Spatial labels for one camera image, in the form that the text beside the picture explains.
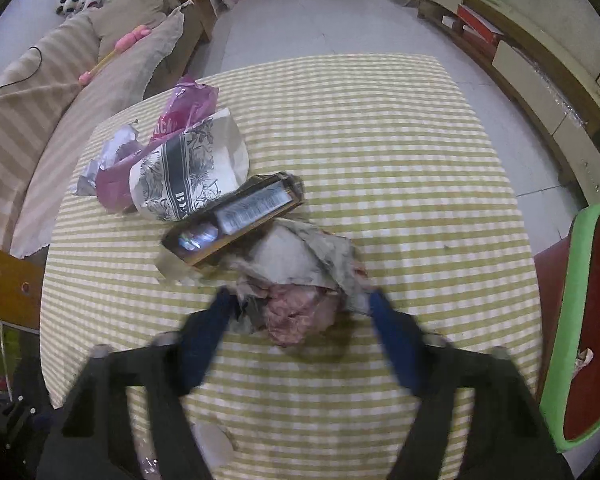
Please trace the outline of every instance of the pink plastic bag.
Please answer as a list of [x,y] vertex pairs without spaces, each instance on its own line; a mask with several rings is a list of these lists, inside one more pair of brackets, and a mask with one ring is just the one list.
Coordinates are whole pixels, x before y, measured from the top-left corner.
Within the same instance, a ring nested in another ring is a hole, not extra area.
[[180,133],[199,123],[216,111],[217,102],[217,88],[198,84],[189,75],[181,77],[155,124],[151,140],[173,132]]
[[199,123],[216,111],[218,89],[196,83],[186,75],[180,78],[171,91],[149,143],[96,175],[96,195],[108,213],[122,213],[133,205],[129,187],[131,167],[145,158],[158,146],[179,135],[186,128]]

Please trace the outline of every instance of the white floor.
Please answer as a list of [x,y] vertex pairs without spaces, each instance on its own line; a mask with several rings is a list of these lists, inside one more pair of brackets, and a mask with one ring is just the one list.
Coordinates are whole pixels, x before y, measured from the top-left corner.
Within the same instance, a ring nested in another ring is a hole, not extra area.
[[482,121],[509,175],[534,254],[569,233],[586,204],[558,182],[557,165],[524,114],[415,9],[391,0],[240,0],[196,54],[194,76],[298,56],[403,52],[436,56]]

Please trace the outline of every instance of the yellow checkered tablecloth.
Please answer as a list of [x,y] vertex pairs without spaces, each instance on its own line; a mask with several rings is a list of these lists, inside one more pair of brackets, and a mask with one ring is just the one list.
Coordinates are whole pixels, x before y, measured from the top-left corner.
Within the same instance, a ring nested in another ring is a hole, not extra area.
[[[429,56],[284,60],[206,78],[249,151],[250,173],[289,171],[304,212],[355,241],[394,307],[461,348],[506,346],[529,384],[541,351],[538,284],[522,217],[490,140]],[[104,140],[138,120],[151,134],[169,93],[100,124],[74,180]],[[206,308],[221,282],[163,285],[154,256],[167,226],[107,215],[64,197],[46,264],[40,346],[54,405],[95,344],[146,345]],[[370,320],[341,322],[302,351],[265,335],[227,334],[206,383],[184,399],[192,419],[231,437],[217,479],[381,479],[417,409],[399,389]],[[441,478],[458,471],[472,392],[459,393]],[[132,393],[138,431],[148,427]]]

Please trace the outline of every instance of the open box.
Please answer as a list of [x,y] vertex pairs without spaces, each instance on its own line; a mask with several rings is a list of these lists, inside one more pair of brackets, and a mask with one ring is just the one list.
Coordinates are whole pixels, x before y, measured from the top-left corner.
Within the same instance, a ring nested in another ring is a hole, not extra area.
[[251,244],[274,218],[303,202],[298,177],[282,171],[252,176],[167,231],[155,265],[170,280],[208,274],[229,250]]

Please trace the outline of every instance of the crumpled paper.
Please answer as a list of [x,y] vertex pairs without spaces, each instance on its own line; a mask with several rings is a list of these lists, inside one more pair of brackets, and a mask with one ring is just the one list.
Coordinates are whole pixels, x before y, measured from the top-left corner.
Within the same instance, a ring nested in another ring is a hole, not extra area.
[[229,108],[158,141],[164,139],[128,173],[131,199],[145,218],[182,220],[247,179],[247,145]]
[[364,267],[350,240],[319,227],[278,218],[247,258],[234,256],[238,298],[244,305],[230,330],[266,328],[280,346],[301,344],[323,332],[339,309],[368,316]]

